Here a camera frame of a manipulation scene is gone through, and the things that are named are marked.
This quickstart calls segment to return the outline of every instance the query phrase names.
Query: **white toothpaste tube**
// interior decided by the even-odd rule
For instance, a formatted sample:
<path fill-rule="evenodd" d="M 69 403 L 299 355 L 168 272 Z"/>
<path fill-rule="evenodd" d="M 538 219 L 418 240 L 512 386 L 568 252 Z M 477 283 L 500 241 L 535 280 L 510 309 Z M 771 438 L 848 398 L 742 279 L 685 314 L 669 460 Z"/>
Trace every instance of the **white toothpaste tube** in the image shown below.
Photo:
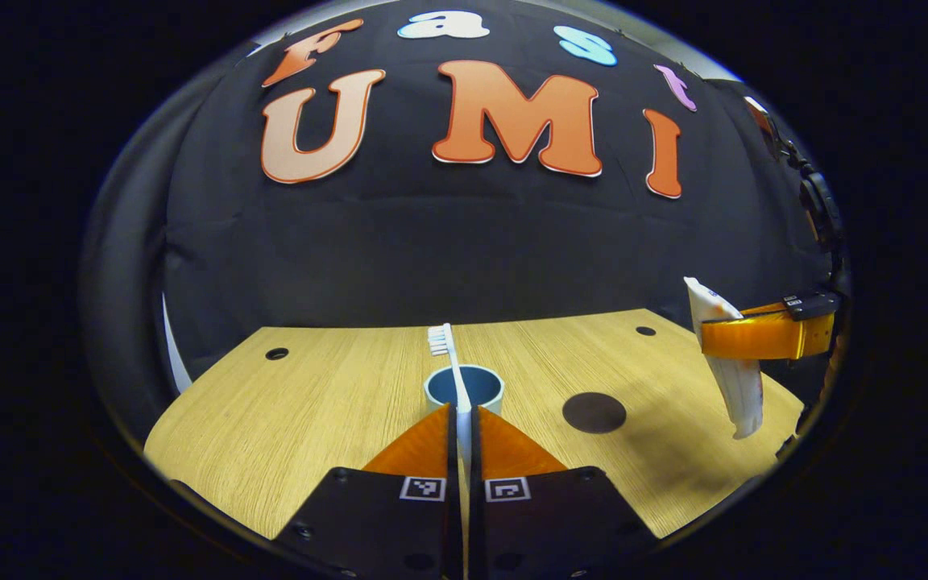
<path fill-rule="evenodd" d="M 700 325 L 706 320 L 732 320 L 744 318 L 740 311 L 714 291 L 684 278 L 690 294 L 690 313 L 697 341 L 703 346 Z M 729 420 L 736 425 L 733 438 L 751 436 L 761 427 L 764 399 L 761 385 L 761 366 L 757 360 L 731 360 L 704 355 L 707 366 L 715 375 L 715 382 L 725 399 Z"/>

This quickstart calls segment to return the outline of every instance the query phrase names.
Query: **blue cup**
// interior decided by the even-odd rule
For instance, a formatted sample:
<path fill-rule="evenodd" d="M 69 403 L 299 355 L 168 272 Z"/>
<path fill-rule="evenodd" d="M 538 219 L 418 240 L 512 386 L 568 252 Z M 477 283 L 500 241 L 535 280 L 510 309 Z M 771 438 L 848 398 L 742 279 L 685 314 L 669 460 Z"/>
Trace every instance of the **blue cup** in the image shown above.
<path fill-rule="evenodd" d="M 471 407 L 482 405 L 499 415 L 503 404 L 503 379 L 500 375 L 478 364 L 461 364 L 460 367 Z M 429 375 L 425 381 L 425 396 L 428 399 L 428 412 L 435 411 L 443 404 L 457 404 L 457 385 L 454 384 L 452 367 L 441 368 Z"/>

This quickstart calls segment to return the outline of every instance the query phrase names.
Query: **wooden tabletop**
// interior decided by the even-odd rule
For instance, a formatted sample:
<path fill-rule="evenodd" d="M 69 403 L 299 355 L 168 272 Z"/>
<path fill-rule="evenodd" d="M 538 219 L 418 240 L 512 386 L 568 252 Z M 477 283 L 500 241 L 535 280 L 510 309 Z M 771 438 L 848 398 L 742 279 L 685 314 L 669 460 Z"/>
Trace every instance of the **wooden tabletop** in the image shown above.
<path fill-rule="evenodd" d="M 454 338 L 460 363 L 503 378 L 504 419 L 570 469 L 604 469 L 659 537 L 770 469 L 803 408 L 763 377 L 764 424 L 733 440 L 695 335 L 644 309 L 454 325 Z M 275 348 L 288 355 L 268 360 Z M 448 364 L 429 354 L 427 327 L 261 328 L 167 408 L 145 456 L 275 537 L 331 467 L 360 469 L 422 419 L 423 382 Z M 625 423 L 600 434 L 568 425 L 562 407 L 583 392 L 621 401 Z"/>

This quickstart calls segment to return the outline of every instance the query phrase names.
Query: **orange letter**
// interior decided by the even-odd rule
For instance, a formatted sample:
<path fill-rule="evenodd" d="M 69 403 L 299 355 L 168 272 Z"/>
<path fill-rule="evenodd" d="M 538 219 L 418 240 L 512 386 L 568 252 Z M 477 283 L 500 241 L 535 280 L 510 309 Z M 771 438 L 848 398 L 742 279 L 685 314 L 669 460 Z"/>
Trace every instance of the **orange letter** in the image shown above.
<path fill-rule="evenodd" d="M 383 70 L 362 70 L 336 78 L 328 85 L 338 93 L 335 122 L 328 143 L 313 151 L 296 147 L 296 130 L 303 104 L 313 98 L 313 89 L 290 93 L 264 107 L 264 140 L 260 164 L 270 179 L 283 184 L 321 179 L 353 159 L 364 136 L 367 100 L 371 86 L 386 77 Z"/>
<path fill-rule="evenodd" d="M 284 60 L 277 65 L 277 70 L 264 81 L 263 87 L 270 87 L 277 81 L 284 81 L 286 78 L 293 76 L 300 70 L 305 70 L 316 63 L 317 60 L 310 58 L 310 52 L 317 51 L 327 52 L 328 48 L 334 47 L 342 38 L 343 32 L 357 30 L 364 24 L 364 19 L 353 19 L 353 21 L 340 23 L 336 27 L 329 28 L 324 32 L 319 32 L 307 38 L 303 38 L 299 43 L 284 49 Z"/>
<path fill-rule="evenodd" d="M 555 74 L 526 99 L 508 74 L 493 63 L 450 61 L 439 72 L 453 78 L 453 109 L 446 139 L 432 146 L 432 155 L 446 163 L 485 163 L 496 147 L 483 137 L 489 117 L 507 157 L 522 163 L 549 125 L 549 145 L 539 161 L 554 172 L 600 175 L 603 163 L 593 148 L 593 99 L 597 91 L 586 82 Z"/>
<path fill-rule="evenodd" d="M 677 199 L 682 195 L 678 183 L 678 136 L 682 133 L 671 118 L 652 109 L 644 109 L 654 133 L 654 168 L 647 173 L 647 187 L 655 194 Z"/>

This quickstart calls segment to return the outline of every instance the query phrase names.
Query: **toothbrush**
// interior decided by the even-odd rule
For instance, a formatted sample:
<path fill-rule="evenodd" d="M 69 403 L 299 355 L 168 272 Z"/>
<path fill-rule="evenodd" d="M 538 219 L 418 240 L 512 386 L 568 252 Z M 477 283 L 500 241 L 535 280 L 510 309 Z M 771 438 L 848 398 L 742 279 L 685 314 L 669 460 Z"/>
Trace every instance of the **toothbrush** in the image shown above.
<path fill-rule="evenodd" d="M 428 329 L 428 347 L 432 356 L 449 354 L 449 365 L 453 368 L 454 385 L 457 386 L 457 446 L 464 459 L 464 473 L 471 471 L 471 399 L 464 388 L 460 363 L 457 361 L 457 347 L 449 323 L 432 326 Z"/>

